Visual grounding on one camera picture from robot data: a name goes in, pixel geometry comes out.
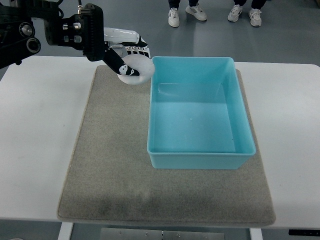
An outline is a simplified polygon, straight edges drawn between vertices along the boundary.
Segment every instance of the white sneaker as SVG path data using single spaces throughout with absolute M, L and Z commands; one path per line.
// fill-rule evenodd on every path
M 261 26 L 261 11 L 260 9 L 251 9 L 249 11 L 249 17 L 251 18 L 250 23 L 254 27 L 260 27 Z
M 201 7 L 199 6 L 199 3 L 196 4 L 196 6 L 187 6 L 185 11 L 188 14 L 193 15 L 196 19 L 200 20 L 200 21 L 205 21 L 208 19 L 207 14 L 201 9 Z
M 171 8 L 169 11 L 169 25 L 171 27 L 177 28 L 180 25 L 180 20 L 179 20 L 179 12 L 178 9 L 176 8 Z
M 231 12 L 228 15 L 228 20 L 230 22 L 236 22 L 239 19 L 240 14 L 242 13 L 242 6 L 240 5 L 234 5 L 231 9 Z

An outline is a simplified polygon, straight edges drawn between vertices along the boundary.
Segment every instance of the felt mat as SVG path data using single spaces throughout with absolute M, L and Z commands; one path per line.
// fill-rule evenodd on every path
M 237 170 L 155 169 L 147 152 L 150 81 L 127 85 L 107 66 L 92 81 L 61 193 L 64 222 L 262 227 L 276 217 L 241 74 L 256 154 Z

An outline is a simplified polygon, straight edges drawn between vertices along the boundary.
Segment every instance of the shoelace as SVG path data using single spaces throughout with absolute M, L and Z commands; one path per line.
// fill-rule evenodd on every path
M 202 9 L 201 9 L 201 7 L 199 6 L 199 3 L 197 3 L 194 8 L 195 8 L 195 10 L 196 10 L 197 12 L 202 13 Z
M 254 18 L 255 20 L 259 20 L 261 11 L 253 11 L 251 17 Z
M 174 8 L 171 8 L 171 15 L 173 18 L 176 18 L 178 15 L 178 10 L 175 10 Z
M 240 8 L 239 6 L 234 6 L 234 7 L 232 8 L 231 13 L 232 13 L 232 14 L 238 14 L 238 13 L 240 12 L 240 10 L 241 10 L 241 8 Z

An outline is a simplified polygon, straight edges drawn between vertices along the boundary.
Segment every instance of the person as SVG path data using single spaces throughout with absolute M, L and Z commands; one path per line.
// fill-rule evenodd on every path
M 242 13 L 242 7 L 247 0 L 233 0 L 234 6 L 228 15 L 228 20 L 230 22 L 236 22 Z M 267 0 L 252 0 L 251 10 L 249 11 L 250 23 L 254 27 L 260 27 L 261 20 L 261 8 L 265 5 Z
M 180 0 L 168 0 L 169 1 L 169 25 L 171 27 L 177 28 L 180 25 L 179 20 L 179 4 Z M 201 9 L 198 3 L 199 0 L 189 0 L 189 5 L 186 7 L 185 11 L 188 14 L 193 15 L 196 19 L 200 21 L 207 20 L 207 14 Z

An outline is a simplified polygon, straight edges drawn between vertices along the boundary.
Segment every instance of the blue plastic bin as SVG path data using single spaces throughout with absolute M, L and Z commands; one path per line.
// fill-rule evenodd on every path
M 157 169 L 237 169 L 256 153 L 230 57 L 152 58 L 147 151 Z

